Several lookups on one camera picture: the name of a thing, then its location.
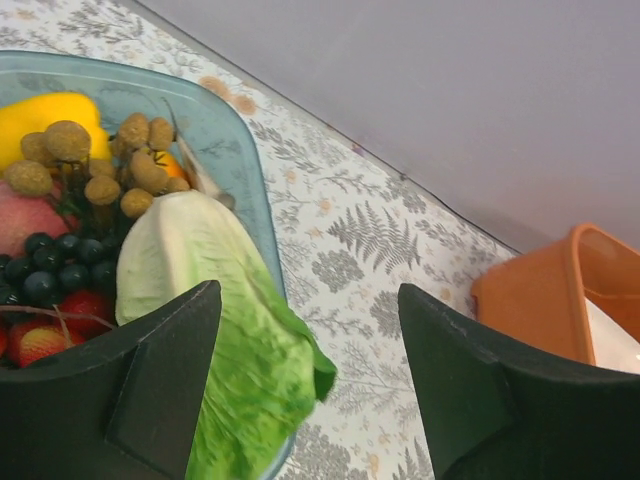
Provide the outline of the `brown fake nuts cluster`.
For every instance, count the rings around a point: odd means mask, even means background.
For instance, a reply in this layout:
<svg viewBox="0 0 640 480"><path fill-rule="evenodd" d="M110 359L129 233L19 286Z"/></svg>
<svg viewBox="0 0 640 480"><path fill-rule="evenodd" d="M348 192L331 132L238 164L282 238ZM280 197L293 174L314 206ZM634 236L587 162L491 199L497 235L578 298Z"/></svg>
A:
<svg viewBox="0 0 640 480"><path fill-rule="evenodd" d="M62 120L21 139L24 159L8 166L1 182L18 195L46 199L64 221L75 216L78 225L66 233L102 236L126 228L155 198L191 188L189 180L170 177L143 151L169 151L174 143L167 119L134 112L108 139L111 159L92 158L89 133Z"/></svg>

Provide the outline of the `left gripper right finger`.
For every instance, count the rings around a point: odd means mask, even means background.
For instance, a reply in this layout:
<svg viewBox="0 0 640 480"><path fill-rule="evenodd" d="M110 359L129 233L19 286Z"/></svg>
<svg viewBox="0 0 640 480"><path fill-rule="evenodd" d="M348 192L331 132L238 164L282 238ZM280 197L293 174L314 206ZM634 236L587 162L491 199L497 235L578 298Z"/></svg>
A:
<svg viewBox="0 0 640 480"><path fill-rule="evenodd" d="M438 479L635 479L639 379L530 347L412 284L402 337Z"/></svg>

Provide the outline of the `dark fake blueberries bunch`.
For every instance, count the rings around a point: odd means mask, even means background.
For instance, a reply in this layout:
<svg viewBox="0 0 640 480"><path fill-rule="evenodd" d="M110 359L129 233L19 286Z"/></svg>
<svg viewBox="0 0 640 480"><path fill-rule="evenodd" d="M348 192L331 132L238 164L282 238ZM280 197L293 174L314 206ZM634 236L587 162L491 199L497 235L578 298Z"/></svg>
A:
<svg viewBox="0 0 640 480"><path fill-rule="evenodd" d="M122 239L36 232L17 255L1 255L1 304L49 307L91 291L111 299Z"/></svg>

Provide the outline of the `green fake lettuce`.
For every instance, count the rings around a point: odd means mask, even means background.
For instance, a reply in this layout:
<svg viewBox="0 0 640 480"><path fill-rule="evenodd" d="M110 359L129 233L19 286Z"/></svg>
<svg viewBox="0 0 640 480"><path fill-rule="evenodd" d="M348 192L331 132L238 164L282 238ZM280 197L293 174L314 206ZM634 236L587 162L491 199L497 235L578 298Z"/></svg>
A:
<svg viewBox="0 0 640 480"><path fill-rule="evenodd" d="M279 294L242 223L195 190L156 198L130 229L116 321L209 280L221 287L221 318L186 475L257 479L328 396L337 369Z"/></svg>

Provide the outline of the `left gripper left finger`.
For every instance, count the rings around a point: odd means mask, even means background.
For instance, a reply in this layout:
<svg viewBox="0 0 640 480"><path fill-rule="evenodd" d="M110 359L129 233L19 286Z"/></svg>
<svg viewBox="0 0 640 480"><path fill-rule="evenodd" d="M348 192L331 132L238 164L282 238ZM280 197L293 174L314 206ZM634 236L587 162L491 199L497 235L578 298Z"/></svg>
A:
<svg viewBox="0 0 640 480"><path fill-rule="evenodd" d="M221 313L206 281L62 353L1 372L4 479L182 479Z"/></svg>

